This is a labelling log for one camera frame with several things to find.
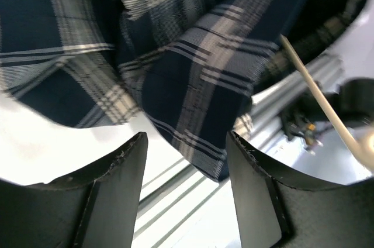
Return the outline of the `navy plaid skirt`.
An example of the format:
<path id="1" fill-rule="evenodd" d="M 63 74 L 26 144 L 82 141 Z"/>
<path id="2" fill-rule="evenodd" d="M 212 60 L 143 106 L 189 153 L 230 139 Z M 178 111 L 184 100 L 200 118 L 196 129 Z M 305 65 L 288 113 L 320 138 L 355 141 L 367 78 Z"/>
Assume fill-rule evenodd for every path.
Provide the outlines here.
<path id="1" fill-rule="evenodd" d="M 251 131 L 252 96 L 311 62 L 366 0 L 1 0 L 1 92 L 71 128 L 144 112 L 209 175 L 226 134 Z"/>

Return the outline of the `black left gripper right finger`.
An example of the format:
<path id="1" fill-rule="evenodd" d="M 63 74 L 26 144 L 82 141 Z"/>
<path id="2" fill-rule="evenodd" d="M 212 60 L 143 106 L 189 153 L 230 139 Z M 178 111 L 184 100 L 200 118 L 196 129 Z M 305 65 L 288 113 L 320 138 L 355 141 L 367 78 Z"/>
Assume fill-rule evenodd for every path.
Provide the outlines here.
<path id="1" fill-rule="evenodd" d="M 339 185 L 295 170 L 234 132 L 228 169 L 242 247 L 372 247 L 373 179 Z"/>

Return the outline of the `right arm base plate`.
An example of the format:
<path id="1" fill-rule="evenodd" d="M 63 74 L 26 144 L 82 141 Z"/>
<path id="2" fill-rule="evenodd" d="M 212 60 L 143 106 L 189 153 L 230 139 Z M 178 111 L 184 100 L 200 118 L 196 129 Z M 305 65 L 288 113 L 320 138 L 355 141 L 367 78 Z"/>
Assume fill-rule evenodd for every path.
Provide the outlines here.
<path id="1" fill-rule="evenodd" d="M 347 128 L 360 128 L 373 122 L 373 79 L 353 78 L 336 92 L 324 94 Z M 320 144 L 320 138 L 333 129 L 310 91 L 303 92 L 281 113 L 282 130 L 287 139 L 304 140 L 307 151 Z"/>

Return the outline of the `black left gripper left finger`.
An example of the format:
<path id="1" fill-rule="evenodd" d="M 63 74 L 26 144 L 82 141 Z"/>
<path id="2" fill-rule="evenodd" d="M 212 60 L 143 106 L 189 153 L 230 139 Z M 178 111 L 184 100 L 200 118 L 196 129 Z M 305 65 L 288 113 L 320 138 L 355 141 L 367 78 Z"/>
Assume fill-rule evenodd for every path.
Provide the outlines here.
<path id="1" fill-rule="evenodd" d="M 1 182 L 2 247 L 130 247 L 148 137 L 48 184 Z"/>

